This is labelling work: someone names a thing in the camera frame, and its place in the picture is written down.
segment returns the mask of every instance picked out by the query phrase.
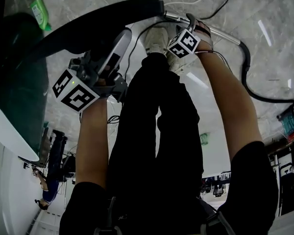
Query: black pants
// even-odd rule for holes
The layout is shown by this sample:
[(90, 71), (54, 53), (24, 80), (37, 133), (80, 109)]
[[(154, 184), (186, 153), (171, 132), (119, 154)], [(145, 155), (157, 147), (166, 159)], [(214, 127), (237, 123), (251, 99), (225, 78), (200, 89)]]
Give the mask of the black pants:
[[(156, 119), (161, 132), (155, 155)], [(193, 222), (203, 173), (199, 116), (164, 55), (152, 53), (131, 81), (108, 171), (108, 192), (128, 217)]]
[(53, 141), (53, 145), (49, 153), (47, 180), (58, 179), (61, 176), (60, 165), (65, 143), (66, 141), (64, 141), (62, 136), (56, 136)]

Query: person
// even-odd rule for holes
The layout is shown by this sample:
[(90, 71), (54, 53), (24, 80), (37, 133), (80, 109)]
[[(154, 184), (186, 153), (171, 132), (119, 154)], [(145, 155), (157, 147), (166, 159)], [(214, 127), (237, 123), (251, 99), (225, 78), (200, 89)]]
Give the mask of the person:
[[(210, 38), (210, 29), (202, 22), (197, 22), (196, 33)], [(107, 199), (112, 196), (112, 219), (124, 235), (203, 234), (211, 213), (197, 198), (203, 173), (199, 116), (185, 85), (170, 71), (164, 55), (166, 30), (151, 29), (145, 42), (148, 56), (129, 84), (109, 160), (106, 99), (82, 114), (76, 185), (61, 218), (62, 235), (94, 234), (104, 228)], [(211, 49), (203, 40), (197, 47)], [(266, 234), (275, 217), (278, 189), (255, 107), (216, 54), (197, 55), (221, 112), (231, 160), (230, 190), (218, 213), (235, 234)], [(158, 108), (161, 116), (156, 123)], [(161, 133), (157, 156), (156, 124)], [(246, 179), (254, 181), (255, 191), (243, 190)]]
[(43, 188), (43, 197), (40, 200), (35, 200), (42, 210), (47, 210), (48, 206), (57, 196), (59, 179), (62, 175), (60, 165), (64, 147), (68, 139), (61, 131), (53, 130), (53, 133), (56, 137), (52, 148), (50, 149), (47, 178), (45, 178), (42, 172), (40, 172), (37, 168), (32, 167), (33, 172), (36, 177), (39, 178)]

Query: floor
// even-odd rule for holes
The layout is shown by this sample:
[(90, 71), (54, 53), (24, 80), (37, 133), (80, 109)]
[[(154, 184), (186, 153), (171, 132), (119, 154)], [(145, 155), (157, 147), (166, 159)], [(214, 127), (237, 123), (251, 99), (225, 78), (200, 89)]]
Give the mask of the floor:
[[(6, 15), (19, 11), (30, 13), (29, 6), (34, 0), (6, 0)], [(122, 0), (44, 0), (49, 12), (49, 22), (55, 30), (67, 22), (100, 7)], [(210, 15), (223, 0), (205, 0), (195, 5), (169, 5), (167, 10), (180, 15), (193, 13), (196, 17)], [(271, 46), (264, 37), (258, 22), (264, 24)], [(139, 31), (150, 24), (152, 20), (131, 25), (135, 41)], [(229, 3), (211, 20), (206, 21), (231, 35), (239, 38), (251, 52), (251, 68), (248, 73), (248, 84), (258, 94), (273, 98), (294, 98), (294, 0), (229, 0)], [(242, 63), (241, 51), (233, 44), (215, 38), (215, 50), (221, 52), (228, 60), (234, 74), (239, 78)], [(74, 55), (62, 51), (47, 58), (49, 81), (53, 84), (59, 73), (67, 67), (69, 59)], [(133, 77), (140, 67), (141, 60), (146, 56), (139, 42), (131, 59), (129, 77)], [(121, 63), (121, 73), (124, 74), (127, 60)], [(205, 71), (198, 59), (195, 59), (180, 72), (181, 81), (194, 101), (201, 117), (200, 133), (220, 131), (221, 116)], [(259, 128), (265, 142), (283, 135), (283, 127), (275, 118), (286, 105), (263, 103), (254, 100), (259, 118)], [(108, 114), (118, 115), (121, 106), (109, 99)], [(52, 128), (65, 131), (69, 138), (66, 150), (75, 150), (79, 133), (78, 115), (66, 110), (55, 102), (48, 94), (46, 120)], [(109, 125), (109, 150), (113, 147), (118, 125)]]

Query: person in blue shirt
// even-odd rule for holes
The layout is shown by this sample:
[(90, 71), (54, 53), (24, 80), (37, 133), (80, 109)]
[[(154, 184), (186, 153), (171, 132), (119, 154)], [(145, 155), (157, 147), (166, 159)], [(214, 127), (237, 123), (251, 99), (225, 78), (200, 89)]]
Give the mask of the person in blue shirt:
[(43, 197), (40, 200), (35, 200), (40, 209), (47, 210), (50, 203), (55, 199), (58, 193), (59, 179), (61, 178), (62, 171), (60, 168), (64, 146), (67, 141), (67, 137), (63, 132), (53, 130), (56, 138), (53, 142), (52, 148), (49, 154), (48, 174), (44, 177), (42, 172), (33, 167), (36, 177), (40, 179), (43, 187)]

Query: label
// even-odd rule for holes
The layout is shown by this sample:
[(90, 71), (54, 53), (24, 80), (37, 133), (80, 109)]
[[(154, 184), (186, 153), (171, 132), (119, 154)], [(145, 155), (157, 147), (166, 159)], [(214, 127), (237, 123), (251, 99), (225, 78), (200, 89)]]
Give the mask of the label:
[(34, 16), (35, 16), (38, 24), (41, 25), (43, 23), (43, 20), (44, 20), (41, 10), (38, 8), (38, 6), (36, 4), (31, 9), (32, 9), (32, 11), (34, 13)]

